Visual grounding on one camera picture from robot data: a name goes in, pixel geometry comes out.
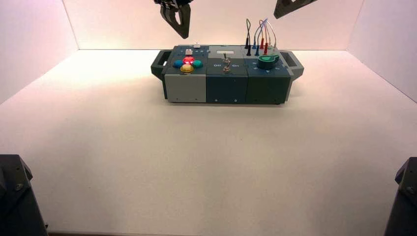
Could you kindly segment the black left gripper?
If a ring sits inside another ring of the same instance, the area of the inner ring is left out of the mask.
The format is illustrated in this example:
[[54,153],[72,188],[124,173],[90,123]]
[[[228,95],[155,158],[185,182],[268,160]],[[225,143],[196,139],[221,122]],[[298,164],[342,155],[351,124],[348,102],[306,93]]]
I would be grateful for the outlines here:
[[191,16],[189,3],[192,1],[193,0],[154,0],[155,4],[161,5],[160,13],[162,18],[183,39],[187,39],[189,37]]

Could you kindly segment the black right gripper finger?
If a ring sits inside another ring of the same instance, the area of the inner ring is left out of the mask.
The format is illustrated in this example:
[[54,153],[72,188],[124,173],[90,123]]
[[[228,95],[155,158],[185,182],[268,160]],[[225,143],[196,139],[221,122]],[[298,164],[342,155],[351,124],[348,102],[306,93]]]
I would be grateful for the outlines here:
[[277,0],[273,13],[274,17],[279,19],[316,1],[317,0]]

